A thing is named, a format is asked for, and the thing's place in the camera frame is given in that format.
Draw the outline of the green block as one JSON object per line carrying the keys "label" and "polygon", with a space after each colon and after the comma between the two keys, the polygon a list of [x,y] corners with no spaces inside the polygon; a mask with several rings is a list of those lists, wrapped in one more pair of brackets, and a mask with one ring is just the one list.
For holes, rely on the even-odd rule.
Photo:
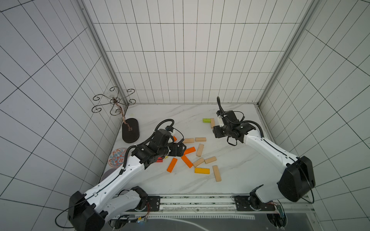
{"label": "green block", "polygon": [[212,119],[211,118],[204,118],[202,120],[203,123],[211,123],[212,122]]}

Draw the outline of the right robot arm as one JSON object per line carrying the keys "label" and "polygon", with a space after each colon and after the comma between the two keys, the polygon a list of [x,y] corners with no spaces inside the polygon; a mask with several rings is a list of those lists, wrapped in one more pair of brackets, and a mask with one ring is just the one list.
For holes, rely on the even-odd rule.
{"label": "right robot arm", "polygon": [[274,200],[299,201],[316,186],[312,161],[297,157],[264,136],[261,126],[251,120],[238,120],[234,111],[217,111],[219,125],[213,127],[216,138],[233,138],[264,156],[281,173],[277,183],[257,186],[250,192],[249,203],[258,211]]}

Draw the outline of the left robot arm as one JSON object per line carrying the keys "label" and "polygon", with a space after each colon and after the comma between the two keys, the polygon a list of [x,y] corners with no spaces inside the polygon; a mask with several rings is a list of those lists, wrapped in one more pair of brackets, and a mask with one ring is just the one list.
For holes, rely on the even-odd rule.
{"label": "left robot arm", "polygon": [[180,157],[186,147],[183,140],[175,141],[177,129],[167,126],[157,129],[144,142],[130,146],[123,164],[103,181],[82,193],[75,192],[69,199],[67,219],[76,231],[100,231],[112,218],[128,210],[143,209],[147,193],[139,186],[119,196],[120,190],[138,173],[146,170],[159,158]]}

